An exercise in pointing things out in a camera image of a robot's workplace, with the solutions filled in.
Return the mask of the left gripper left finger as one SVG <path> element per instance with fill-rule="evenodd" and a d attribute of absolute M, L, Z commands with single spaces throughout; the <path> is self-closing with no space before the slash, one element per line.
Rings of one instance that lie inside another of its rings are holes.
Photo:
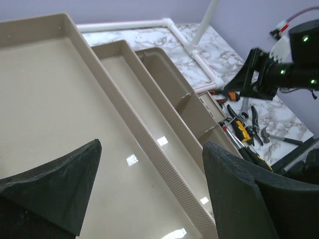
<path fill-rule="evenodd" d="M 0 181 L 2 239 L 74 239 L 80 235 L 102 146 L 80 148 Z"/>

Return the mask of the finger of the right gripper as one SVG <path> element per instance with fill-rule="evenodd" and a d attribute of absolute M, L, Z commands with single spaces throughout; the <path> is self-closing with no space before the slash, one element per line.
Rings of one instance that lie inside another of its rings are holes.
<path fill-rule="evenodd" d="M 225 92 L 239 91 L 241 96 L 252 96 L 252 60 L 247 59 L 237 75 L 223 88 Z"/>

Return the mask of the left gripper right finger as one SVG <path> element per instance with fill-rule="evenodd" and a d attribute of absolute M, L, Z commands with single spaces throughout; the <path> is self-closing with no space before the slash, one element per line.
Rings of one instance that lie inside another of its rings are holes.
<path fill-rule="evenodd" d="M 318 185 L 268 171 L 212 141 L 202 159 L 219 238 L 318 238 Z"/>

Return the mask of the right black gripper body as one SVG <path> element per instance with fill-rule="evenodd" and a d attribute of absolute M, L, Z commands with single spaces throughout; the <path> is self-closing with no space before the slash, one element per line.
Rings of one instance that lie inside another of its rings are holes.
<path fill-rule="evenodd" d="M 245 96 L 272 100 L 278 88 L 288 85 L 291 63 L 279 63 L 259 48 L 250 50 L 246 60 Z"/>

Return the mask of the brown translucent tool box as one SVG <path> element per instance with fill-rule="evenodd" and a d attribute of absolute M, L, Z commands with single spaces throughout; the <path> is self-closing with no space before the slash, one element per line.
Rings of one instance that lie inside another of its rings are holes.
<path fill-rule="evenodd" d="M 98 57 L 72 19 L 0 24 L 0 175 L 98 139 L 82 239 L 215 239 L 202 146 L 126 41 Z"/>

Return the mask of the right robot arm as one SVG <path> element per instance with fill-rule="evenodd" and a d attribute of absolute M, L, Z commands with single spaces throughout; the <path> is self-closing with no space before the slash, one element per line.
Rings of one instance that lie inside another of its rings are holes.
<path fill-rule="evenodd" d="M 281 63 L 260 48 L 250 50 L 237 75 L 224 87 L 240 96 L 272 100 L 278 89 L 319 89 L 319 21 L 289 30 L 291 63 Z"/>

